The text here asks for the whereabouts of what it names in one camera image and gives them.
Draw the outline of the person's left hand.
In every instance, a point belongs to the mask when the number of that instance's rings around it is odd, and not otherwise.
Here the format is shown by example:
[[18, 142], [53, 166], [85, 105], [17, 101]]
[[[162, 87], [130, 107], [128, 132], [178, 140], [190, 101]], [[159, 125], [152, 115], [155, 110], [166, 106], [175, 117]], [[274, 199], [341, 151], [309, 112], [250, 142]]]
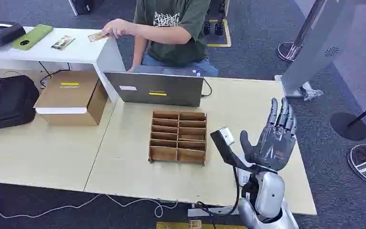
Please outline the person's left hand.
[[114, 19], [108, 22], [101, 31], [102, 36], [108, 34], [113, 34], [117, 39], [121, 35], [137, 36], [137, 24], [123, 19]]

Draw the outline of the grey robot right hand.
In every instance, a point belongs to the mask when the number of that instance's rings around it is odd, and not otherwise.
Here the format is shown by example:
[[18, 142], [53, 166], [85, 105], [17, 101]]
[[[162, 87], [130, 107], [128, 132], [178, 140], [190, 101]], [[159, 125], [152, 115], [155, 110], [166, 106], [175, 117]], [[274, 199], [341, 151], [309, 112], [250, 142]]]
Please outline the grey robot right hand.
[[248, 132], [240, 133], [240, 143], [245, 160], [274, 171], [285, 167], [296, 143], [297, 119], [293, 107], [286, 98], [281, 99], [281, 109], [278, 112], [278, 101], [271, 99], [271, 109], [258, 142], [251, 145]]

